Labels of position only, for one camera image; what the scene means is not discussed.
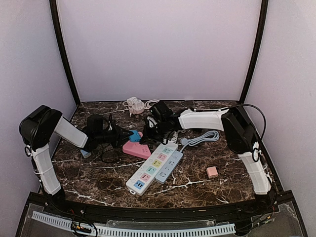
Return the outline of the salmon pink charger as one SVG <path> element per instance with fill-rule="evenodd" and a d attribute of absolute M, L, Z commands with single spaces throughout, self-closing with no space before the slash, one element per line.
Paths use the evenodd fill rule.
<path fill-rule="evenodd" d="M 206 169 L 206 173 L 207 173 L 207 176 L 209 179 L 211 178 L 215 178 L 218 176 L 218 171 L 217 171 L 217 168 L 212 166 L 212 167 L 208 167 Z"/>

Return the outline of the blue power strip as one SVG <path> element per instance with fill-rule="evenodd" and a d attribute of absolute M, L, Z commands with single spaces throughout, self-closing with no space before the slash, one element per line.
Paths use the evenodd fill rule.
<path fill-rule="evenodd" d="M 160 184 L 164 184 L 173 172 L 173 170 L 176 168 L 182 157 L 183 153 L 175 151 L 168 159 L 167 163 L 165 163 L 164 166 L 161 168 L 160 172 L 156 175 L 155 180 Z"/>

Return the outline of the white multicolour power strip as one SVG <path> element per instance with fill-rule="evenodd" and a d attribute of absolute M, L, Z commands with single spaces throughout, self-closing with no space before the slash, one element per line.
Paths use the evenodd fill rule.
<path fill-rule="evenodd" d="M 168 141 L 166 145 L 159 144 L 150 157 L 126 182 L 129 192 L 142 196 L 177 149 L 178 144 L 171 141 Z"/>

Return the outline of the pink white round socket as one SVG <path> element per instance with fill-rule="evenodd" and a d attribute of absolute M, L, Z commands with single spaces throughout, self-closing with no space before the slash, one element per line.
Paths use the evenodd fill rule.
<path fill-rule="evenodd" d="M 141 114 L 145 110 L 145 103 L 137 97 L 127 99 L 127 105 L 130 116 Z"/>

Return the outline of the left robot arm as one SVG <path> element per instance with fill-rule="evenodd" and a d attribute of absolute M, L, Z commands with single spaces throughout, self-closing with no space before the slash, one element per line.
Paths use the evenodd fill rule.
<path fill-rule="evenodd" d="M 111 144 L 117 147 L 128 141 L 132 131 L 118 126 L 111 116 L 90 115 L 83 130 L 75 127 L 63 117 L 61 111 L 41 105 L 19 125 L 19 132 L 25 144 L 25 153 L 32 158 L 35 173 L 44 191 L 52 196 L 62 193 L 49 152 L 53 134 L 72 145 L 91 152 L 99 145 Z"/>

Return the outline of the pink triangular power hub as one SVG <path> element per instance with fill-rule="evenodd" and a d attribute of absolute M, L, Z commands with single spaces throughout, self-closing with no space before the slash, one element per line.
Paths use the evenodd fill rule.
<path fill-rule="evenodd" d="M 125 154 L 135 156 L 138 158 L 147 159 L 151 155 L 151 151 L 148 147 L 148 145 L 140 144 L 140 142 L 132 143 L 130 140 L 128 140 L 122 147 L 122 151 Z"/>

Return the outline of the grey-blue charger cube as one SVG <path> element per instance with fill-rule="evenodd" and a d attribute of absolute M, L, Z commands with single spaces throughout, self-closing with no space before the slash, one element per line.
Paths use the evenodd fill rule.
<path fill-rule="evenodd" d="M 80 150 L 80 153 L 82 154 L 83 158 L 89 158 L 91 156 L 91 152 L 87 152 L 85 150 Z"/>

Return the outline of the blue plug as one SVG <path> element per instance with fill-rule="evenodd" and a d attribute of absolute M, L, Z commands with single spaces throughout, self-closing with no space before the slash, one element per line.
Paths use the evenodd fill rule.
<path fill-rule="evenodd" d="M 137 130 L 131 130 L 130 132 L 132 132 L 132 134 L 129 136 L 130 142 L 132 143 L 140 142 L 142 137 L 139 134 L 139 132 Z"/>

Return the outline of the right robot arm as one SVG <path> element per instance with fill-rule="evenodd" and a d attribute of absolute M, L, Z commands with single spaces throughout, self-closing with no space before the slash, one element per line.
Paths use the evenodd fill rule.
<path fill-rule="evenodd" d="M 150 108 L 151 115 L 145 118 L 142 144 L 166 143 L 172 132 L 189 129 L 220 130 L 225 133 L 228 148 L 243 161 L 251 178 L 254 193 L 261 195 L 253 201 L 252 210 L 263 214 L 271 206 L 266 196 L 272 188 L 267 164 L 262 157 L 262 137 L 251 122 L 242 105 L 210 109 L 182 109 L 173 112 L 163 101 Z"/>

